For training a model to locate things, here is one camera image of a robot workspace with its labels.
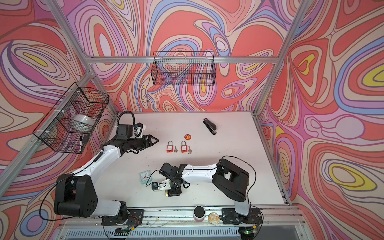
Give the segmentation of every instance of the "white bowl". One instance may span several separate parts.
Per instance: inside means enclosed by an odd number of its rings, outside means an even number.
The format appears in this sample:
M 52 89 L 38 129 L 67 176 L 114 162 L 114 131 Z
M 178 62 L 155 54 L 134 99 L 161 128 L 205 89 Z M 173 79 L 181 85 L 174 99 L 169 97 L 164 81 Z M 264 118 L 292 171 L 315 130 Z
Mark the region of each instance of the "white bowl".
M 78 124 L 75 121 L 70 121 L 71 127 L 79 132 L 89 132 L 95 124 L 95 121 L 93 121 L 92 118 L 83 114 L 76 114 L 75 116 L 73 116 L 72 120 L 87 124 L 83 125 Z

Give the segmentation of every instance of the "clock face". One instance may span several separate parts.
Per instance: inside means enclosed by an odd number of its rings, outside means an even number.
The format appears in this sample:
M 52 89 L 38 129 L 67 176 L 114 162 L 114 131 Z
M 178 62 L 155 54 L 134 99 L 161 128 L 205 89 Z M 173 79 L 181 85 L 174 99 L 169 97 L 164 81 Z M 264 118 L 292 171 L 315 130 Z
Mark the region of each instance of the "clock face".
M 151 175 L 151 172 L 150 172 L 149 170 L 140 173 L 140 180 L 141 180 L 141 183 L 142 183 L 142 184 L 145 184 L 145 183 L 148 181 L 150 175 Z

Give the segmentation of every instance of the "wire mesh basket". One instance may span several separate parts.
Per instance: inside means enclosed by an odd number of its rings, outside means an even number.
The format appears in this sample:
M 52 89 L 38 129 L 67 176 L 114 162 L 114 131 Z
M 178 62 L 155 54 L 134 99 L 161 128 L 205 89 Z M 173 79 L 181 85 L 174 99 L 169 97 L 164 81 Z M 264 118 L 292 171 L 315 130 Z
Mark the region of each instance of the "wire mesh basket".
M 213 51 L 156 51 L 153 56 L 154 85 L 215 85 Z
M 68 102 L 53 121 L 44 130 L 36 130 L 52 108 L 33 134 L 55 152 L 82 153 L 108 105 L 109 96 L 94 88 L 77 86 L 75 90 L 70 89 L 62 96 L 72 92 L 66 96 Z

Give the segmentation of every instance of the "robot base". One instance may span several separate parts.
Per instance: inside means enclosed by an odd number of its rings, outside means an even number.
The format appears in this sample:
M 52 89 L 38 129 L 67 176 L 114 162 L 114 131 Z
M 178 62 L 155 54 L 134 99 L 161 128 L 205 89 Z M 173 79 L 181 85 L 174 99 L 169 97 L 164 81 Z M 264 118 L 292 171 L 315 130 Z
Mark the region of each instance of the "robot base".
M 101 224 L 103 226 L 138 226 L 143 221 L 144 209 L 127 209 L 125 202 L 121 202 L 120 211 L 116 216 L 104 216 Z
M 251 207 L 249 209 L 248 216 L 238 214 L 235 209 L 221 209 L 221 211 L 223 213 L 223 216 L 220 219 L 223 221 L 224 224 L 237 225 L 240 222 L 243 222 L 246 224 L 255 224 L 256 226 L 258 226 L 263 221 L 260 209 L 257 209 L 255 207 Z

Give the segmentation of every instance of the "pink wall panel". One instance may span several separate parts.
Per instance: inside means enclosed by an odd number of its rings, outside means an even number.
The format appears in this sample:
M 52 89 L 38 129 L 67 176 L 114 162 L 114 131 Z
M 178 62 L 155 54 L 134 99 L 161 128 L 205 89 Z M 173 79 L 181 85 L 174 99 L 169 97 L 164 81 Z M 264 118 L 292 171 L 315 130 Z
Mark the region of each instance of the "pink wall panel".
M 214 50 L 217 56 L 276 56 L 294 0 L 63 2 L 90 56 L 152 56 L 159 50 Z
M 228 64 L 215 86 L 153 85 L 151 64 L 94 64 L 118 111 L 252 111 L 272 64 Z
M 315 239 L 384 239 L 384 2 L 313 3 L 259 110 Z
M 66 89 L 84 74 L 43 0 L 0 2 L 0 173 Z M 99 150 L 112 124 L 109 109 L 82 155 L 42 145 L 0 198 L 0 240 L 48 239 L 59 222 L 38 216 L 42 197 L 62 173 L 82 166 Z M 54 191 L 43 205 L 53 213 Z

